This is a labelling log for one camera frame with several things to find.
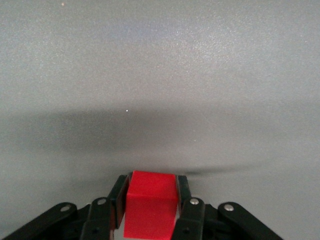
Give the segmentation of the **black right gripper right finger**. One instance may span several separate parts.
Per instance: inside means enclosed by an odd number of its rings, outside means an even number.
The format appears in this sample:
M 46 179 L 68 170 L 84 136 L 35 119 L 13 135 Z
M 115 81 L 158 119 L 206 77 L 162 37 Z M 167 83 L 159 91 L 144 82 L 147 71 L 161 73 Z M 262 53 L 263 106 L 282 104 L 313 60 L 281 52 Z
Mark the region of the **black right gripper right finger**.
M 218 208 L 193 197 L 185 175 L 176 176 L 179 217 L 173 240 L 281 240 L 277 233 L 235 202 Z

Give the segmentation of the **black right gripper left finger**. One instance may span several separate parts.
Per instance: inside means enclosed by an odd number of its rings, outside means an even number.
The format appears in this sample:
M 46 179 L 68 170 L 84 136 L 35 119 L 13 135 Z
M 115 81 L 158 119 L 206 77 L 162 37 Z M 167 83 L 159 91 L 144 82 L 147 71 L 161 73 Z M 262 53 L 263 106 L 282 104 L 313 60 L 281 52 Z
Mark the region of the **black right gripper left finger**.
M 82 208 L 70 202 L 59 203 L 5 240 L 113 240 L 126 211 L 128 175 L 120 175 L 108 196 L 98 197 Z

